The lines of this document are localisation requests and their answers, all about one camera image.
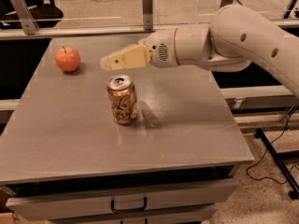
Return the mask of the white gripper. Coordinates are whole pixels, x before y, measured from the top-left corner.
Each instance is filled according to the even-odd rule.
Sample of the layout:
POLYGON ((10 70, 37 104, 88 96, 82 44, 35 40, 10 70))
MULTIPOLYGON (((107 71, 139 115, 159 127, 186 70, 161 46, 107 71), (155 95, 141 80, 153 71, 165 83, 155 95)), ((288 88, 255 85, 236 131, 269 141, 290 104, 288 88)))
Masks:
POLYGON ((100 60, 106 71, 145 67, 178 67, 175 50, 176 29, 159 30, 130 45, 108 54, 100 60))

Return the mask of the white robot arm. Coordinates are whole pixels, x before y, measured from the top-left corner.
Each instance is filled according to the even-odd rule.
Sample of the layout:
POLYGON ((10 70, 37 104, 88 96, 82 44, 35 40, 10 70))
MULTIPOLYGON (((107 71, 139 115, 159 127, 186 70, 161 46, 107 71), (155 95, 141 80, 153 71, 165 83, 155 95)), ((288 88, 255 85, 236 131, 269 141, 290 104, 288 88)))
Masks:
POLYGON ((107 71, 194 65, 211 72, 238 72, 256 63, 299 96, 299 37, 254 10, 222 7, 210 23, 158 30, 100 60, 107 71))

